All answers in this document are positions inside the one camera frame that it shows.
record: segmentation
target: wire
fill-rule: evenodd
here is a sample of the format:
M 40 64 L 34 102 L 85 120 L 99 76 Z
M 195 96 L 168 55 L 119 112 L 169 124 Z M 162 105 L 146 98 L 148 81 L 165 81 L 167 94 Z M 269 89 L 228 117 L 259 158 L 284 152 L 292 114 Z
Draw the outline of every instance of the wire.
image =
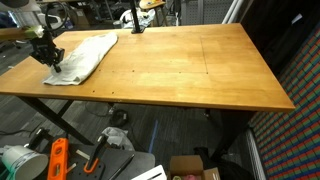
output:
M 59 5 L 60 7 L 62 7 L 62 9 L 63 9 L 63 11 L 65 13 L 65 17 L 64 17 L 64 20 L 63 20 L 62 24 L 59 27 L 55 28 L 55 29 L 53 29 L 51 27 L 51 24 L 49 22 L 49 11 L 54 8 L 54 5 Z M 69 16 L 69 13 L 68 13 L 67 7 L 65 5 L 63 5 L 61 2 L 48 3 L 46 14 L 45 14 L 46 25 L 49 27 L 48 31 L 52 32 L 52 31 L 56 31 L 58 29 L 61 29 L 66 24 L 66 22 L 68 20 L 68 16 Z
M 32 131 L 28 131 L 28 130 L 18 130 L 18 131 L 13 131 L 13 132 L 6 132 L 6 131 L 0 131 L 0 135 L 1 136 L 8 136 L 8 135 L 13 135 L 13 134 L 18 134 L 21 132 L 28 132 L 28 133 L 32 133 Z
M 84 104 L 84 107 L 85 107 L 85 109 L 86 109 L 86 111 L 87 111 L 88 113 L 90 113 L 90 114 L 92 114 L 92 115 L 95 115 L 95 116 L 98 116 L 98 117 L 107 117 L 107 116 L 109 115 L 108 112 L 107 112 L 106 114 L 96 114 L 96 113 L 92 112 L 91 110 L 89 110 L 89 108 L 87 107 L 87 104 L 88 104 L 88 102 L 86 102 L 86 103 Z

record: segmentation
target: white bucket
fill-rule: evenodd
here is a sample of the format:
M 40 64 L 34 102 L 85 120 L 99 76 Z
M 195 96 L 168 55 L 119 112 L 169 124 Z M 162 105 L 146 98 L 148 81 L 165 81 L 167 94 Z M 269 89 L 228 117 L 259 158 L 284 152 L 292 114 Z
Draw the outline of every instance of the white bucket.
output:
M 3 164 L 10 172 L 7 180 L 31 180 L 48 165 L 48 156 L 23 146 L 13 146 L 4 152 Z

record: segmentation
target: orange tool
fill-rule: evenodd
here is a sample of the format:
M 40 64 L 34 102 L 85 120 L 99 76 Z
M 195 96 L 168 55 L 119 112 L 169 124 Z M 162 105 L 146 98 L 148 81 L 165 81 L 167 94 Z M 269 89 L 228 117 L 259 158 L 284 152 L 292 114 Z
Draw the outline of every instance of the orange tool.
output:
M 59 138 L 51 148 L 48 180 L 66 180 L 68 162 L 68 139 Z
M 95 168 L 97 167 L 97 164 L 99 162 L 99 153 L 103 149 L 104 145 L 107 143 L 107 138 L 105 135 L 101 135 L 98 138 L 98 141 L 91 152 L 90 159 L 86 163 L 86 165 L 83 168 L 83 171 L 87 174 L 91 174 Z

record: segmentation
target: box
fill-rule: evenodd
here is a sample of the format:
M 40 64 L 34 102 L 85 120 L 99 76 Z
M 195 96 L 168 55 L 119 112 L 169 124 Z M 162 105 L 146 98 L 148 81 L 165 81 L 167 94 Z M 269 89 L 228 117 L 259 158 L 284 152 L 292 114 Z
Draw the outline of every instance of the box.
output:
M 172 180 L 174 176 L 186 175 L 194 175 L 197 180 L 220 180 L 218 168 L 203 170 L 200 156 L 172 156 L 167 180 Z
M 78 6 L 77 9 L 73 9 L 73 13 L 70 13 L 70 18 L 77 28 L 89 28 L 90 25 L 96 24 L 97 21 L 90 6 Z

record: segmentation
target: checkered fabric wall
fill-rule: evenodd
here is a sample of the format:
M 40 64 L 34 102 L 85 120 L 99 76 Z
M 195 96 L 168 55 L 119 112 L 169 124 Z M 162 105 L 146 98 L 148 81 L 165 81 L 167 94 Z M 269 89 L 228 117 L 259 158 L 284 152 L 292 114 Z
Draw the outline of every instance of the checkered fabric wall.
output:
M 279 79 L 296 109 L 251 121 L 269 179 L 320 179 L 320 24 Z

